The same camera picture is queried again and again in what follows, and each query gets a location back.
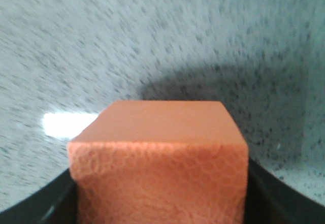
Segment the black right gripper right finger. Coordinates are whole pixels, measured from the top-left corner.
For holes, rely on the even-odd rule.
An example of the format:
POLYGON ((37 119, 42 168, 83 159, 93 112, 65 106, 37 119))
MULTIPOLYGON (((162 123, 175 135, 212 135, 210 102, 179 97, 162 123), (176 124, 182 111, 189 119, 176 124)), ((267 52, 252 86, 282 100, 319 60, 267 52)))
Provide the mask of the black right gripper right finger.
POLYGON ((249 160, 244 223, 324 223, 324 205, 249 160))

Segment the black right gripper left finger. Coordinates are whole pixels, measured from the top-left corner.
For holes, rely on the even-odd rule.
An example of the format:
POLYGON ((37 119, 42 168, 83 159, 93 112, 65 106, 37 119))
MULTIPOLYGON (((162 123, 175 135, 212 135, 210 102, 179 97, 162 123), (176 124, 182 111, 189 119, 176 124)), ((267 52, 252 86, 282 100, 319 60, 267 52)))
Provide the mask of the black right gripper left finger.
POLYGON ((76 184, 68 169, 33 195, 1 212, 1 223, 76 222, 76 184))

